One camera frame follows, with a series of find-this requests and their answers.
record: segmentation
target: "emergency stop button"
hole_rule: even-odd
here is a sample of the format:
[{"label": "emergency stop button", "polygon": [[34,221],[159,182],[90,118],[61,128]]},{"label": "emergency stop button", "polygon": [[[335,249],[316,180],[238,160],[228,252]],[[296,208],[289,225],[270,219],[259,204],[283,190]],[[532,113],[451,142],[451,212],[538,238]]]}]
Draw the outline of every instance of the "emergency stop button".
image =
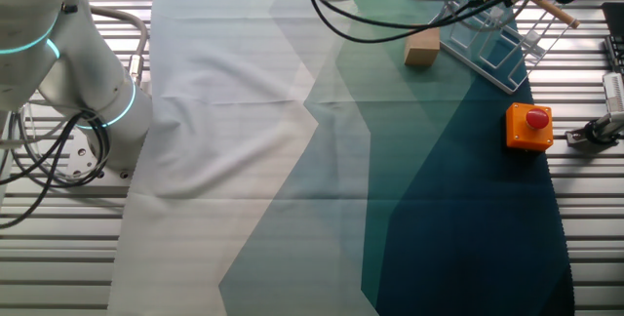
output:
[{"label": "emergency stop button", "polygon": [[506,113],[507,146],[545,151],[554,143],[552,110],[547,106],[514,102]]},{"label": "emergency stop button", "polygon": [[550,125],[550,116],[540,108],[534,108],[526,113],[526,123],[534,130],[543,130]]}]

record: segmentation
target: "dark blue cloth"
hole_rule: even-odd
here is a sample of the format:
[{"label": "dark blue cloth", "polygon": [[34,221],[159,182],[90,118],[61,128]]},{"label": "dark blue cloth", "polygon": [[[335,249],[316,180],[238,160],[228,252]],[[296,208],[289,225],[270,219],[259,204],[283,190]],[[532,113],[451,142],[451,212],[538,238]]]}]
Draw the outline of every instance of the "dark blue cloth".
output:
[{"label": "dark blue cloth", "polygon": [[510,151],[503,117],[532,103],[479,77],[391,217],[381,316],[574,314],[562,219],[544,154]]}]

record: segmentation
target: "white cloth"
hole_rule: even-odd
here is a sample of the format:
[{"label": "white cloth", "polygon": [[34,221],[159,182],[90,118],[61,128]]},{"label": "white cloth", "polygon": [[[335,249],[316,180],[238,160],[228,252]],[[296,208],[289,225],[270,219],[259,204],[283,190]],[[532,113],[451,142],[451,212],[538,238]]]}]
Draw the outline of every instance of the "white cloth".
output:
[{"label": "white cloth", "polygon": [[[124,212],[110,316],[226,315],[219,283],[318,126],[303,102],[319,70],[306,67],[269,14],[275,1],[154,1],[154,121]],[[320,24],[309,2],[288,16]],[[338,41],[323,34],[309,42],[321,61]],[[352,101],[346,89],[331,95]],[[363,125],[357,111],[344,113]],[[354,165],[362,199],[367,162]],[[347,205],[358,206],[361,254],[366,200]],[[357,260],[351,287],[360,306],[349,314],[375,315],[359,291]],[[344,287],[338,282],[332,291]]]}]

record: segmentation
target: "wooden stick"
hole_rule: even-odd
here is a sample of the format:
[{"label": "wooden stick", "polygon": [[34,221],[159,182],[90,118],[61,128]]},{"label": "wooden stick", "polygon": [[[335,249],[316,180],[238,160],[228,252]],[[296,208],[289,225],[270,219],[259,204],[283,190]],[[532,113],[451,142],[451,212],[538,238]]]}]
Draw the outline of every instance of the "wooden stick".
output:
[{"label": "wooden stick", "polygon": [[540,8],[549,12],[555,18],[563,21],[564,23],[567,23],[569,26],[571,26],[574,29],[578,28],[578,26],[581,24],[581,21],[573,18],[568,13],[559,9],[557,6],[555,6],[552,3],[549,3],[544,0],[531,0],[531,1],[537,4],[537,6],[539,6]]}]

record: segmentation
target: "red button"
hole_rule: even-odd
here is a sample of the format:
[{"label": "red button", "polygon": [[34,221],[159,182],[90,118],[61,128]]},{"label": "red button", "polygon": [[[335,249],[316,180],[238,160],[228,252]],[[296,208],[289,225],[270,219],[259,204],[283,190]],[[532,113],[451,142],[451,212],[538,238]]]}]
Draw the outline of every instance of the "red button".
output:
[{"label": "red button", "polygon": [[546,111],[534,108],[526,114],[526,122],[529,127],[535,130],[542,130],[550,124],[550,116],[548,116]]}]

